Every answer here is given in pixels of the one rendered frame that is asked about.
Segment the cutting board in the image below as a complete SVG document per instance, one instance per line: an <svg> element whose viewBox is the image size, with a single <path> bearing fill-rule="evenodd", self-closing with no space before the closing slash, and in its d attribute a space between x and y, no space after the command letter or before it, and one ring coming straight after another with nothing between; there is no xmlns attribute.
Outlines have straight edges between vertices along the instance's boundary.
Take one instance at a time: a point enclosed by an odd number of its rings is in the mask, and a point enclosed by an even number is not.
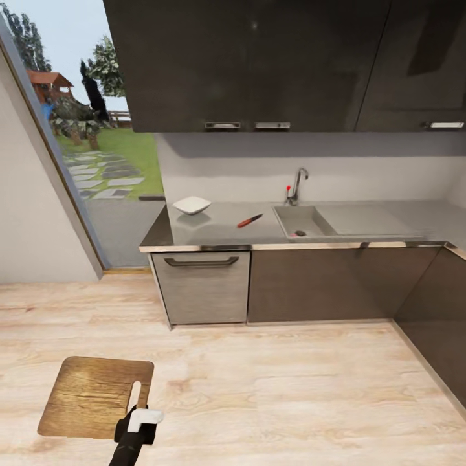
<svg viewBox="0 0 466 466"><path fill-rule="evenodd" d="M147 408L154 363L98 357L67 357L61 365L37 433L40 436L114 439L128 414L135 381L137 407Z"/></svg>

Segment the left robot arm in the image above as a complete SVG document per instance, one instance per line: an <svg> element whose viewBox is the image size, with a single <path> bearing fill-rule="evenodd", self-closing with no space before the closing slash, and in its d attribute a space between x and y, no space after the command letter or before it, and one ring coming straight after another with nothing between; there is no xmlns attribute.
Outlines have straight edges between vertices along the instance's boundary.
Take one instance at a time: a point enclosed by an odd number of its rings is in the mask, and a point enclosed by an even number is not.
<svg viewBox="0 0 466 466"><path fill-rule="evenodd" d="M118 447L108 466L135 466L142 446L155 439L157 423L164 420L163 410L136 407L116 424L114 442Z"/></svg>

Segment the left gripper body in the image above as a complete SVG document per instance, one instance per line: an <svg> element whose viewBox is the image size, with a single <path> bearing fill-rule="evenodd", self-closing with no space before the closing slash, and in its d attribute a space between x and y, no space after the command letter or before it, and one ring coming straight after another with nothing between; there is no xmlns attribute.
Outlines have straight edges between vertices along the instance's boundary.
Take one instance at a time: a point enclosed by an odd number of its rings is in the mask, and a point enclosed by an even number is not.
<svg viewBox="0 0 466 466"><path fill-rule="evenodd" d="M114 442L118 443L116 451L122 447L133 449L137 458L143 445L151 445L155 439L156 424L143 423L138 432L129 432L130 420L119 419L116 424ZM114 453L116 452L114 451Z"/></svg>

